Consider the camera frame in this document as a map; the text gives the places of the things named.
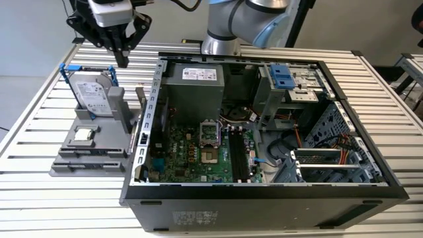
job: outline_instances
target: chip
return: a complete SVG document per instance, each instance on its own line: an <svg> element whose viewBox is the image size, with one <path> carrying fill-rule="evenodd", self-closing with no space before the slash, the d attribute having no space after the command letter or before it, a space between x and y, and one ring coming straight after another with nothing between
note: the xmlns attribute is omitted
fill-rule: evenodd
<svg viewBox="0 0 423 238"><path fill-rule="evenodd" d="M186 176L186 171L184 170L176 170L175 171L175 176L176 177L184 177Z"/></svg>

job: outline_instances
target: label sticker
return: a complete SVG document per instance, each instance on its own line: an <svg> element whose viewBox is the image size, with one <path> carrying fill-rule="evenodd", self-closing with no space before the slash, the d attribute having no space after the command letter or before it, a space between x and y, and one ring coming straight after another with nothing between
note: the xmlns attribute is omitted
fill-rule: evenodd
<svg viewBox="0 0 423 238"><path fill-rule="evenodd" d="M174 211L174 222L176 225L215 225L218 211Z"/></svg>
<svg viewBox="0 0 423 238"><path fill-rule="evenodd" d="M97 116L111 116L112 110L103 86L95 82L77 82L76 85L87 110Z"/></svg>
<svg viewBox="0 0 423 238"><path fill-rule="evenodd" d="M212 68L184 68L183 79L218 81L216 70Z"/></svg>
<svg viewBox="0 0 423 238"><path fill-rule="evenodd" d="M258 118L258 114L252 113L250 116L250 121L255 122Z"/></svg>

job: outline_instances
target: motherboard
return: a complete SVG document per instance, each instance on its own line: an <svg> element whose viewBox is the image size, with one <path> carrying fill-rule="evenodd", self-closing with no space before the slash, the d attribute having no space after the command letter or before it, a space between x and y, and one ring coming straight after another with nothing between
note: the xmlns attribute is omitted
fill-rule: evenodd
<svg viewBox="0 0 423 238"><path fill-rule="evenodd" d="M235 133L240 142L232 140ZM248 177L246 182L262 182L255 154L251 130L222 128L216 122L199 127L172 126L167 156L152 159L148 179L151 182L232 183L240 182L238 176L243 173ZM232 162L234 156L243 161Z"/></svg>

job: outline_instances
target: white wall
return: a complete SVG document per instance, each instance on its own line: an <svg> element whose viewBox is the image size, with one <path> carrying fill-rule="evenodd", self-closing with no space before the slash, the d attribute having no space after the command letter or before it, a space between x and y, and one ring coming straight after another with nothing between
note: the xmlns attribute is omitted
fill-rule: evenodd
<svg viewBox="0 0 423 238"><path fill-rule="evenodd" d="M60 0L1 1L0 75L49 75L75 37L65 19Z"/></svg>
<svg viewBox="0 0 423 238"><path fill-rule="evenodd" d="M184 0L192 5L195 0ZM296 47L360 50L372 63L392 64L399 53L423 53L422 36L410 19L422 0L318 0ZM152 17L144 42L202 40L207 33L207 0L186 12L168 0L138 10ZM60 0L3 0L0 7L0 75L47 76L71 48L73 31L65 24Z"/></svg>
<svg viewBox="0 0 423 238"><path fill-rule="evenodd" d="M183 0L192 6L196 0ZM155 0L155 4L138 7L140 13L152 18L144 42L180 43L182 39L203 40L207 35L208 0L203 0L194 12L187 12L170 0Z"/></svg>
<svg viewBox="0 0 423 238"><path fill-rule="evenodd" d="M296 48L360 50L372 64L392 65L400 53L422 54L411 27L422 0L318 0Z"/></svg>

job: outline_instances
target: metal slat table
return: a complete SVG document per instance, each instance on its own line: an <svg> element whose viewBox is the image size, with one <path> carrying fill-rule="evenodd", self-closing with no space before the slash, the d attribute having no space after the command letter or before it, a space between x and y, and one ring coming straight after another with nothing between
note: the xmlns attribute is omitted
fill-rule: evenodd
<svg viewBox="0 0 423 238"><path fill-rule="evenodd" d="M128 68L117 68L126 100L138 107L135 87L148 95L158 52L198 53L198 44L143 43ZM363 57L348 51L262 50L243 46L246 57L323 60L346 92L410 200L344 231L303 231L295 236L423 237L423 123ZM76 45L63 59L84 66L116 65L104 49ZM52 178L51 163L75 118L76 101L55 71L0 143L0 236L100 237L147 235L130 210L120 207L123 178ZM290 237L284 231L164 233L171 237Z"/></svg>

